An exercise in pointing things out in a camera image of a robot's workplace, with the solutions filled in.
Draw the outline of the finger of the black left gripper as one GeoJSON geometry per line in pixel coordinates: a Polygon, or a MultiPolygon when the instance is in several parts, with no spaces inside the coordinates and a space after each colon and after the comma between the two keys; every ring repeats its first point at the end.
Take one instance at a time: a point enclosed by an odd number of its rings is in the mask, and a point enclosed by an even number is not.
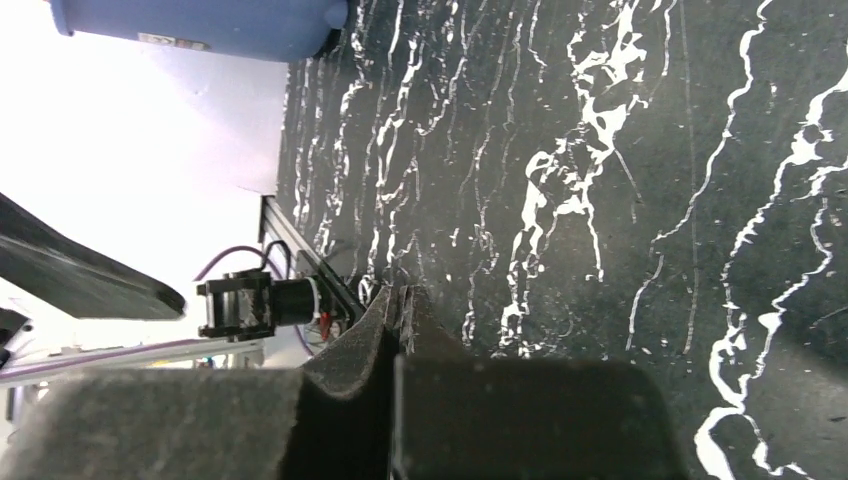
{"type": "Polygon", "coordinates": [[[184,297],[1,197],[1,277],[76,318],[177,320],[184,297]]]}

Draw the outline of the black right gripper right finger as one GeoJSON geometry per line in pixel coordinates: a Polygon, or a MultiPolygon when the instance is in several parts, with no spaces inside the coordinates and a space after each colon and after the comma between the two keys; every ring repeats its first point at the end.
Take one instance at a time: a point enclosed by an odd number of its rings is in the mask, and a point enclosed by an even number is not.
{"type": "Polygon", "coordinates": [[[642,369],[474,356],[442,327],[424,289],[399,295],[396,478],[685,477],[662,394],[642,369]]]}

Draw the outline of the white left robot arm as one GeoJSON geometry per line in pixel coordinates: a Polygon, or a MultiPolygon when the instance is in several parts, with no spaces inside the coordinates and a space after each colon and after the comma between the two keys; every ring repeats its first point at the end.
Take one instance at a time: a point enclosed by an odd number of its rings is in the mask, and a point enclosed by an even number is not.
{"type": "MultiPolygon", "coordinates": [[[[42,387],[92,367],[164,366],[259,354],[264,339],[278,328],[312,323],[324,310],[315,278],[276,280],[269,255],[262,251],[254,269],[197,279],[197,294],[206,308],[198,339],[92,350],[68,347],[28,360],[19,339],[36,339],[44,330],[34,319],[4,308],[1,386],[42,387]]],[[[7,196],[1,198],[1,278],[75,318],[174,320],[186,307],[171,287],[69,239],[7,196]]]]}

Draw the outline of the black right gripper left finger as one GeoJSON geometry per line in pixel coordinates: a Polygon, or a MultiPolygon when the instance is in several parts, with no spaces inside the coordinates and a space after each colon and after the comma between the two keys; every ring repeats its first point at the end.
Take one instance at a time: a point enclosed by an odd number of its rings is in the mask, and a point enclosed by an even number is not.
{"type": "Polygon", "coordinates": [[[50,389],[1,460],[5,479],[385,479],[396,308],[293,369],[128,370],[50,389]]]}

